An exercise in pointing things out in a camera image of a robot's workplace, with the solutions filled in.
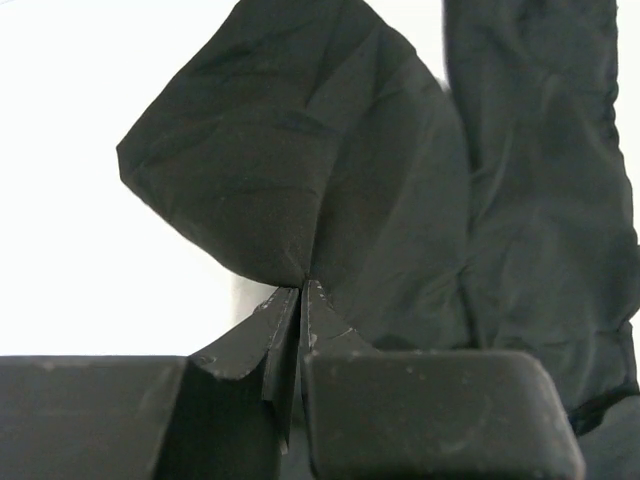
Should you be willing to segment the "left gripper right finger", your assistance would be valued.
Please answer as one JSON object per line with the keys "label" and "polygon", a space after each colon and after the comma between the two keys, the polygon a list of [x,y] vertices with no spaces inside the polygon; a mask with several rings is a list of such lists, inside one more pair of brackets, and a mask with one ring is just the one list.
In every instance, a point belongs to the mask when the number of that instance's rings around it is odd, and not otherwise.
{"label": "left gripper right finger", "polygon": [[303,356],[378,354],[337,314],[320,282],[305,283],[301,308],[300,351]]}

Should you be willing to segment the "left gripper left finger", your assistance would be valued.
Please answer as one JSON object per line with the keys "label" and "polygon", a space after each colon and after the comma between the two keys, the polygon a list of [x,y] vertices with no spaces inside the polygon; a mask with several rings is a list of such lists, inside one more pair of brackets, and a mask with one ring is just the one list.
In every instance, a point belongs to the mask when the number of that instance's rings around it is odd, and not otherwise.
{"label": "left gripper left finger", "polygon": [[258,374],[258,400],[270,410],[280,450],[289,450],[300,332],[300,291],[278,288],[253,313],[190,356],[217,380]]}

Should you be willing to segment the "black trousers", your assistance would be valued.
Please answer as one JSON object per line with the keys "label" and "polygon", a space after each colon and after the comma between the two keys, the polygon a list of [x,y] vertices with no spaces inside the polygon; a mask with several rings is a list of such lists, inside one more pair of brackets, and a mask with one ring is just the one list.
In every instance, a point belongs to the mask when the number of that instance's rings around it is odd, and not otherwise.
{"label": "black trousers", "polygon": [[449,84],[362,1],[242,1],[117,148],[230,271],[380,350],[523,350],[578,434],[639,393],[613,1],[448,1]]}

